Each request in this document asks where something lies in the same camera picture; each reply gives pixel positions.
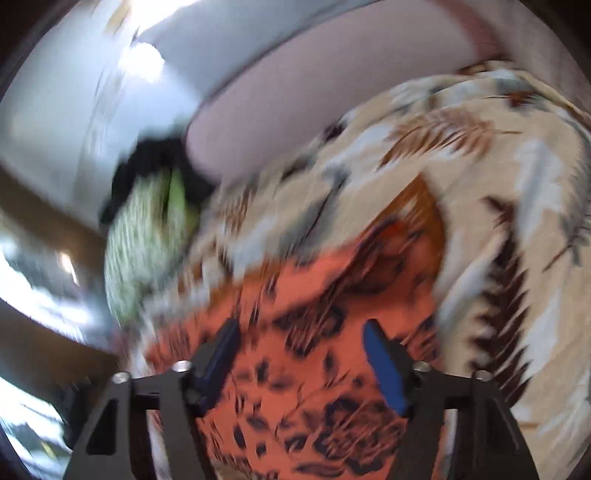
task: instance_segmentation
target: beige blanket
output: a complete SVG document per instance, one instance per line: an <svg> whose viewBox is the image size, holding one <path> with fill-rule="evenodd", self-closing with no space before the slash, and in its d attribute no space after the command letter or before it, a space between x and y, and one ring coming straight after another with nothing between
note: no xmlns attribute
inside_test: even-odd
<svg viewBox="0 0 591 480"><path fill-rule="evenodd" d="M148 323L182 318L286 256L344 244L420 176L424 188L397 212L412 220L427 196L444 222L434 294L447 369L468 375L470 361L490 366L511 348L504 365L514 362L523 394L512 411L540 478L566 478L591 432L588 117L529 74L488 67L399 85L279 167L222 190L182 272L145 303ZM476 317L495 302L520 323L491 345Z"/></svg>

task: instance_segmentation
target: blanket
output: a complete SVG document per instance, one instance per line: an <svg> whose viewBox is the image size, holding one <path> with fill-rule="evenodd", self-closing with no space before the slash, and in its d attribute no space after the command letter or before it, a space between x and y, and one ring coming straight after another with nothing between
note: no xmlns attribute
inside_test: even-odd
<svg viewBox="0 0 591 480"><path fill-rule="evenodd" d="M220 191L179 274L144 304L142 345L395 213L433 241L445 368L490 370L540 478L565 478L591 432L591 123L527 72L487 68L392 88Z"/></svg>
<svg viewBox="0 0 591 480"><path fill-rule="evenodd" d="M415 360L435 361L436 266L425 232L382 220L352 245L292 258L228 291L162 331L148 360L165 371L238 319L242 345L229 379L197 421L221 477L381 480L406 419L385 403L363 326L378 319Z"/></svg>

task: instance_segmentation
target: bolt head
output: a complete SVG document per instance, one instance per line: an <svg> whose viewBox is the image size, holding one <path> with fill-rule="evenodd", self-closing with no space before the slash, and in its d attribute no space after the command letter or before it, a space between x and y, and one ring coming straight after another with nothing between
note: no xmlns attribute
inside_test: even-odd
<svg viewBox="0 0 591 480"><path fill-rule="evenodd" d="M186 372L191 370L193 364L189 360L180 360L173 365L173 370L178 373Z"/></svg>
<svg viewBox="0 0 591 480"><path fill-rule="evenodd" d="M118 374L113 375L113 383L120 384L129 381L131 375L129 372L119 372Z"/></svg>
<svg viewBox="0 0 591 480"><path fill-rule="evenodd" d="M492 380L492 374L486 370L478 370L474 373L474 377L481 382L489 382Z"/></svg>
<svg viewBox="0 0 591 480"><path fill-rule="evenodd" d="M427 362L420 360L420 361L415 362L413 364L413 370L415 372L420 372L422 374L426 374L427 372L431 371L431 365L429 365Z"/></svg>

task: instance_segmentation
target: blue gripper pad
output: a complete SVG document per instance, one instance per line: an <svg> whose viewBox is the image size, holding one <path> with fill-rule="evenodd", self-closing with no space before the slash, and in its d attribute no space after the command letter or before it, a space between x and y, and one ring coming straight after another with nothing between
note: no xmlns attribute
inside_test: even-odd
<svg viewBox="0 0 591 480"><path fill-rule="evenodd" d="M404 395L403 377L390 356L388 338L376 320L369 320L363 326L363 347L388 407L404 417L409 405Z"/></svg>

